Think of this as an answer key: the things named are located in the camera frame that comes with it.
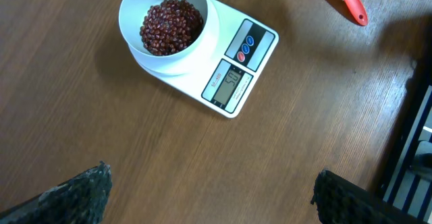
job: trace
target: brown wooden surface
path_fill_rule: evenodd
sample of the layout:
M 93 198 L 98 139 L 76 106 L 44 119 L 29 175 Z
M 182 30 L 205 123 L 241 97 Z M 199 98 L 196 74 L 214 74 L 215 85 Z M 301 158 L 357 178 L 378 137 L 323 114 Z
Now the brown wooden surface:
M 318 223 L 322 170 L 367 188 L 432 0 L 220 0 L 279 32 L 228 120 L 142 71 L 121 0 L 0 0 L 0 211 L 95 166 L 104 223 Z

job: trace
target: red utensil handle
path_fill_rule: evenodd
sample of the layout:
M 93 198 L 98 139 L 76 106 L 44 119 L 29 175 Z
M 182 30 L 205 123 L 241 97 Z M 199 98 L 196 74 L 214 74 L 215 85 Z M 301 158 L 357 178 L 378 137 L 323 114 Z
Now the red utensil handle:
M 351 14 L 361 26 L 368 24 L 367 12 L 361 0 L 344 0 Z

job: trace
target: scale button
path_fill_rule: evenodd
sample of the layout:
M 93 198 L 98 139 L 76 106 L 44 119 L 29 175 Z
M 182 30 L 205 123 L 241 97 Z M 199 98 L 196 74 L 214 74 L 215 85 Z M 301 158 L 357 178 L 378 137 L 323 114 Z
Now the scale button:
M 252 36 L 247 36 L 246 43 L 248 43 L 249 46 L 254 46 L 254 38 Z
M 237 59 L 240 62 L 244 62 L 245 56 L 244 56 L 243 52 L 240 51 L 240 52 L 237 53 Z
M 250 52 L 249 46 L 247 44 L 243 44 L 242 45 L 242 51 L 245 55 L 249 54 L 249 52 Z

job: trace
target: bowl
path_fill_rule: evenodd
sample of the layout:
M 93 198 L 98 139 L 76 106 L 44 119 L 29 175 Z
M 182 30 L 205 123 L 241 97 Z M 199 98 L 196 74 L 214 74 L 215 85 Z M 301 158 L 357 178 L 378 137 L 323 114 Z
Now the bowl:
M 191 67 L 191 61 L 184 59 L 195 52 L 197 46 L 203 39 L 205 30 L 209 29 L 207 25 L 208 6 L 207 0 L 187 0 L 199 10 L 204 26 L 198 38 L 186 49 L 173 55 L 155 56 L 144 48 L 142 37 L 140 36 L 140 27 L 147 15 L 147 11 L 152 5 L 160 5 L 164 0 L 123 0 L 119 10 L 119 27 L 123 38 L 129 45 L 129 48 L 135 59 L 145 68 L 155 72 L 163 73 L 161 70 L 169 66 L 179 66 L 177 63 L 185 63 L 185 66 Z

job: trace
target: display panel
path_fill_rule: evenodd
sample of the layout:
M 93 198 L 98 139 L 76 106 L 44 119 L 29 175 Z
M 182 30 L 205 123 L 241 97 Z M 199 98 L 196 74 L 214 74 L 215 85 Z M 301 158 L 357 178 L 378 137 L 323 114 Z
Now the display panel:
M 242 76 L 230 69 L 213 99 L 226 105 Z

